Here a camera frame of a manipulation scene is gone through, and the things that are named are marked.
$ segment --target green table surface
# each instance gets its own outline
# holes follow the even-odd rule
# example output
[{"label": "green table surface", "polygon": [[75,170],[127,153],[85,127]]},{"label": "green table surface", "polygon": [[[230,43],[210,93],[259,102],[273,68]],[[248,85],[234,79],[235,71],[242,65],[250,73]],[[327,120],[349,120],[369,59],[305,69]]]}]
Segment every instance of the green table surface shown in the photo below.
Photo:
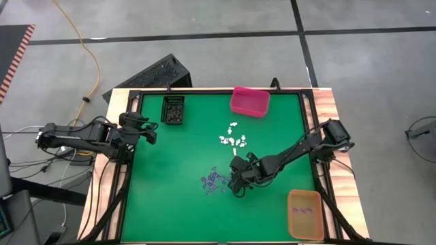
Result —
[{"label": "green table surface", "polygon": [[[185,95],[184,121],[159,124],[157,143],[136,147],[122,242],[279,242],[296,241],[287,230],[287,195],[314,190],[308,157],[286,166],[267,188],[236,198],[217,181],[207,195],[201,178],[230,175],[233,146],[219,136],[246,137],[244,148],[258,157],[289,148],[304,133],[297,95],[271,95],[267,115],[253,118],[230,110],[232,95]],[[163,95],[145,95],[142,115],[160,122]],[[236,122],[228,135],[230,123]]]}]

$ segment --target gray concrete floor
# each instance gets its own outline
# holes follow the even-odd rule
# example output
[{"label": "gray concrete floor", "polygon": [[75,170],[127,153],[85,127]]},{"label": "gray concrete floor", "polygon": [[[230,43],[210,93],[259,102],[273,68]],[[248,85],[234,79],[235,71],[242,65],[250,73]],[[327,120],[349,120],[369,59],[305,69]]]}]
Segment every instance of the gray concrete floor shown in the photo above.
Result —
[{"label": "gray concrete floor", "polygon": [[[60,4],[88,38],[296,30],[287,0],[61,0]],[[298,0],[298,6],[306,30],[436,25],[432,0]],[[9,0],[0,15],[0,25],[4,24],[36,24],[32,40],[76,38],[50,0]],[[333,88],[341,120],[356,142],[350,154],[371,237],[434,244],[436,165],[413,154],[404,130],[420,117],[436,114],[436,32],[322,35],[307,41],[319,86]],[[171,52],[190,70],[194,86],[265,86],[272,77],[278,77],[282,86],[310,85],[296,36],[88,47],[99,61],[102,85],[84,109],[85,121],[106,113],[102,93]],[[91,57],[79,45],[29,46],[0,107],[3,130],[68,123],[96,77]],[[436,159],[425,140],[414,145]],[[10,138],[6,148],[13,162],[47,157],[35,148],[30,135]],[[47,174],[31,180],[58,180],[65,164],[54,164]],[[71,167],[67,176],[82,170]],[[72,216],[80,218],[80,211]]]}]

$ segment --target black container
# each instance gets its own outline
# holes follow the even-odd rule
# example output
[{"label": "black container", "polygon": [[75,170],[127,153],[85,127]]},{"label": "black container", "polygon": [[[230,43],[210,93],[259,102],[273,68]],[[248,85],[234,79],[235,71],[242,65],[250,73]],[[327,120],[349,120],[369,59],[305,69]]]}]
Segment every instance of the black container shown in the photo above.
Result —
[{"label": "black container", "polygon": [[162,101],[161,122],[166,125],[181,125],[185,109],[184,96],[165,96]]},{"label": "black container", "polygon": [[[115,88],[192,88],[188,69],[169,54],[160,61],[127,79]],[[112,89],[104,93],[103,99],[109,103]]]}]

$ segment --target orange tray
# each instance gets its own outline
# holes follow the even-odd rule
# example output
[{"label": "orange tray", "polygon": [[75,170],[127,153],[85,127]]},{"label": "orange tray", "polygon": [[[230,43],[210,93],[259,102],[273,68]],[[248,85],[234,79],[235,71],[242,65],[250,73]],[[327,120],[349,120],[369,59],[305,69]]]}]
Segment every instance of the orange tray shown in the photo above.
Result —
[{"label": "orange tray", "polygon": [[292,190],[287,196],[287,223],[292,237],[323,240],[321,195],[317,191]]}]

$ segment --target pink container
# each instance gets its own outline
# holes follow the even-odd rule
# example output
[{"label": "pink container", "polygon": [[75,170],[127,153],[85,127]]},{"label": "pink container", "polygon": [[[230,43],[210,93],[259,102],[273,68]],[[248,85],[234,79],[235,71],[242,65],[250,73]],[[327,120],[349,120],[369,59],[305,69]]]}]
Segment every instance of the pink container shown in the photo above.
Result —
[{"label": "pink container", "polygon": [[230,108],[234,113],[261,118],[267,113],[269,103],[270,93],[236,86]]}]

